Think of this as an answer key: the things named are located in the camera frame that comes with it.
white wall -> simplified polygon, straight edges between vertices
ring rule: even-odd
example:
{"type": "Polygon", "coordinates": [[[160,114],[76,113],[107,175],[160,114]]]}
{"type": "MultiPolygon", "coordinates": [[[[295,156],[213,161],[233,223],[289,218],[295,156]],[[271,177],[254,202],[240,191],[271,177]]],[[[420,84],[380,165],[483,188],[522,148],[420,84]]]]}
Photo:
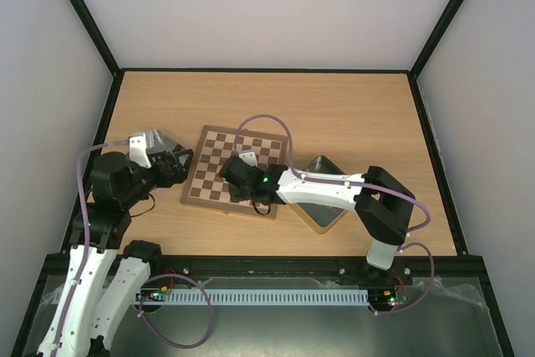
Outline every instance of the white wall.
{"type": "Polygon", "coordinates": [[[110,82],[68,0],[0,0],[0,355],[59,250],[110,82]]]}
{"type": "Polygon", "coordinates": [[[470,252],[485,259],[517,355],[533,355],[533,0],[466,0],[419,82],[470,252]]]}
{"type": "Polygon", "coordinates": [[[85,0],[122,67],[409,69],[448,0],[85,0]]]}

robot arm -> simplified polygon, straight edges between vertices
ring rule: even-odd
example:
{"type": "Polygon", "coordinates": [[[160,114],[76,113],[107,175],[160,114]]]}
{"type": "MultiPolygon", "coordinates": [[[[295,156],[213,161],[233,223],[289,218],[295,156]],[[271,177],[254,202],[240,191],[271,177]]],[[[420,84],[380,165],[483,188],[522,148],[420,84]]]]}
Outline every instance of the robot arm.
{"type": "Polygon", "coordinates": [[[104,279],[115,260],[123,235],[130,225],[129,210],[148,198],[157,187],[182,183],[193,151],[160,130],[149,130],[129,138],[130,153],[108,152],[95,159],[90,179],[94,202],[88,204],[89,252],[80,281],[74,275],[84,254],[84,223],[74,219],[70,238],[69,272],[53,322],[38,352],[45,356],[105,356],[126,309],[150,273],[161,270],[161,248],[149,242],[132,242],[125,248],[117,274],[104,296],[104,279]],[[69,300],[69,291],[76,286],[69,300]],[[59,344],[54,338],[61,329],[59,344]]]}
{"type": "Polygon", "coordinates": [[[257,167],[251,152],[231,156],[219,176],[229,183],[233,201],[252,200],[268,205],[309,202],[355,211],[372,237],[366,259],[369,265],[387,270],[405,242],[413,205],[396,196],[351,183],[370,183],[414,195],[384,169],[371,166],[364,174],[327,175],[297,171],[286,165],[257,167]]]}

white cable tray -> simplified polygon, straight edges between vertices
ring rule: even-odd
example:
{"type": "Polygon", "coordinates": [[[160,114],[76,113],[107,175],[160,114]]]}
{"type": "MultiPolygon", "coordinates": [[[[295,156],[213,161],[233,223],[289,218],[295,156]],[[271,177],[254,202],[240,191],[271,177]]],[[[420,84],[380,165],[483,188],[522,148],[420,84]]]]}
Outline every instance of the white cable tray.
{"type": "MultiPolygon", "coordinates": [[[[206,291],[212,305],[341,305],[367,306],[367,290],[266,290],[211,289],[206,291]]],[[[206,305],[202,293],[196,289],[175,289],[157,301],[146,305],[206,305]]]]}

wooden table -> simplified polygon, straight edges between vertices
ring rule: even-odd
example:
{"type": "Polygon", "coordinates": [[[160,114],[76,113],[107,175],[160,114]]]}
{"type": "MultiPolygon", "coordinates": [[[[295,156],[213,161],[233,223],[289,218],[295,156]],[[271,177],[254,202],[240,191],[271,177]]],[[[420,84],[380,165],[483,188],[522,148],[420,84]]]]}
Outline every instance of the wooden table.
{"type": "MultiPolygon", "coordinates": [[[[411,240],[435,255],[456,254],[404,74],[127,72],[107,140],[160,128],[195,149],[204,125],[237,127],[261,113],[289,125],[297,167],[318,154],[348,173],[384,167],[431,210],[431,224],[412,233],[411,240]]],[[[253,121],[247,128],[283,133],[271,120],[253,121]]],[[[143,239],[158,242],[166,254],[359,256],[369,245],[354,213],[318,235],[288,206],[278,208],[275,221],[226,215],[181,205],[182,189],[154,191],[156,209],[134,218],[123,246],[143,239]]],[[[150,201],[140,202],[133,213],[149,206],[150,201]]],[[[411,224],[423,219],[415,208],[411,224]]]]}

chessboard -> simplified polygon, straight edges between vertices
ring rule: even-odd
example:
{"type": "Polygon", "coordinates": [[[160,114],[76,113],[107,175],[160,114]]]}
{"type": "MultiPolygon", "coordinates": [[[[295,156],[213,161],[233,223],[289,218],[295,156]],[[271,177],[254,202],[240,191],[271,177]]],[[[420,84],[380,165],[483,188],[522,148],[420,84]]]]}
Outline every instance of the chessboard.
{"type": "MultiPolygon", "coordinates": [[[[262,213],[260,215],[254,210],[251,201],[232,202],[228,184],[217,175],[232,153],[235,138],[235,129],[204,126],[182,192],[181,203],[274,219],[277,215],[276,204],[272,205],[270,212],[267,206],[257,204],[257,209],[262,213]]],[[[253,150],[257,156],[258,167],[265,170],[268,165],[284,163],[287,144],[288,139],[283,135],[243,130],[237,140],[237,150],[253,150]]]]}

